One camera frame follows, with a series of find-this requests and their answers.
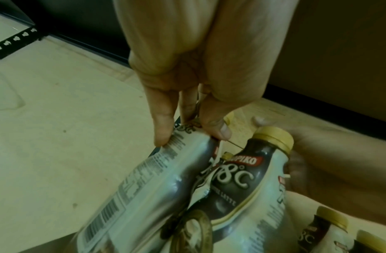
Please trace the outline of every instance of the yellow bottle cap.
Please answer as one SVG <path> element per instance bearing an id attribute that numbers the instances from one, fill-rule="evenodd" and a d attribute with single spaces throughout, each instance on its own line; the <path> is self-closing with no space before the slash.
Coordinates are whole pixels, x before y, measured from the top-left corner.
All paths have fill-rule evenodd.
<path id="1" fill-rule="evenodd" d="M 329 221 L 337 227 L 340 227 L 344 231 L 347 231 L 348 220 L 344 215 L 333 211 L 332 209 L 329 209 L 327 207 L 320 206 L 317 209 L 317 216 Z"/>
<path id="2" fill-rule="evenodd" d="M 226 125 L 230 125 L 234 118 L 235 118 L 235 113 L 231 111 L 225 117 L 223 117 L 223 120 L 225 121 Z"/>
<path id="3" fill-rule="evenodd" d="M 260 127 L 252 137 L 274 144 L 286 154 L 289 154 L 293 148 L 293 137 L 285 130 L 274 126 Z"/>
<path id="4" fill-rule="evenodd" d="M 371 233 L 368 233 L 364 230 L 359 230 L 357 232 L 356 240 L 368 248 L 381 253 L 386 253 L 386 241 Z"/>
<path id="5" fill-rule="evenodd" d="M 222 155 L 222 159 L 225 160 L 225 161 L 228 161 L 230 160 L 234 155 L 230 152 L 225 152 L 223 153 Z"/>

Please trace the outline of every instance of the brown wall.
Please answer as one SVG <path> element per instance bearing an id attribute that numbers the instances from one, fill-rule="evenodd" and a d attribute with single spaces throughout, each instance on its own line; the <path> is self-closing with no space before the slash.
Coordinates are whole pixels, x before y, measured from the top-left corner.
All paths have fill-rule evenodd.
<path id="1" fill-rule="evenodd" d="M 386 0 L 301 0 L 270 83 L 386 121 Z"/>

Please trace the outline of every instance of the plastic bottle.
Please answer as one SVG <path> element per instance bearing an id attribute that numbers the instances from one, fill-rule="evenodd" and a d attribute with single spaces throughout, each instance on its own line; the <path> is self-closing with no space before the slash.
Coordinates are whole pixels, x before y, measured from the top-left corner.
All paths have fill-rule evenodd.
<path id="1" fill-rule="evenodd" d="M 314 220 L 298 240 L 300 253 L 347 253 L 353 245 L 347 225 L 344 215 L 324 206 L 318 207 Z"/>
<path id="2" fill-rule="evenodd" d="M 350 253 L 386 253 L 386 241 L 364 230 L 357 232 Z"/>
<path id="3" fill-rule="evenodd" d="M 292 147 L 286 131 L 258 129 L 244 150 L 215 172 L 210 192 L 186 211 L 161 252 L 294 252 L 283 177 Z"/>
<path id="4" fill-rule="evenodd" d="M 188 204 L 196 175 L 212 167 L 220 141 L 198 119 L 173 131 L 168 144 L 134 168 L 71 241 L 66 253 L 132 252 Z M 153 247 L 162 248 L 166 238 Z"/>

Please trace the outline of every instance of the hand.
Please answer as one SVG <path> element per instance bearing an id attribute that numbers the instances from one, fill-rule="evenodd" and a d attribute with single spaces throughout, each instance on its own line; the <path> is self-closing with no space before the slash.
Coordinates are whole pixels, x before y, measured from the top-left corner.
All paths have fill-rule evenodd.
<path id="1" fill-rule="evenodd" d="M 114 2 L 162 146 L 178 104 L 182 122 L 195 117 L 199 84 L 203 128 L 230 138 L 223 117 L 262 96 L 298 0 Z"/>
<path id="2" fill-rule="evenodd" d="M 386 225 L 386 141 L 358 133 L 270 122 L 295 140 L 285 166 L 286 189 L 324 205 Z"/>

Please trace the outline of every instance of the bottle cap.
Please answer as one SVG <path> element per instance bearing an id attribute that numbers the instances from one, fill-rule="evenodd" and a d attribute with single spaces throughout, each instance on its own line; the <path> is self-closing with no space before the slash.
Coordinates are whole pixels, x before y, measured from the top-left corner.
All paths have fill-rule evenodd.
<path id="1" fill-rule="evenodd" d="M 364 230 L 359 230 L 357 232 L 356 240 L 368 248 L 381 253 L 386 253 L 386 241 L 371 233 L 368 233 Z"/>
<path id="2" fill-rule="evenodd" d="M 317 209 L 317 216 L 329 221 L 337 227 L 340 227 L 344 231 L 347 231 L 348 220 L 344 215 L 327 207 L 320 206 Z"/>
<path id="3" fill-rule="evenodd" d="M 228 161 L 230 160 L 234 155 L 230 152 L 225 152 L 223 153 L 222 155 L 222 159 L 225 160 L 225 161 Z"/>
<path id="4" fill-rule="evenodd" d="M 226 125 L 230 125 L 234 118 L 235 118 L 235 113 L 231 111 L 225 117 L 223 117 L 223 120 L 225 121 Z"/>
<path id="5" fill-rule="evenodd" d="M 286 154 L 289 154 L 293 148 L 293 137 L 285 130 L 274 126 L 260 127 L 252 137 L 274 144 Z"/>

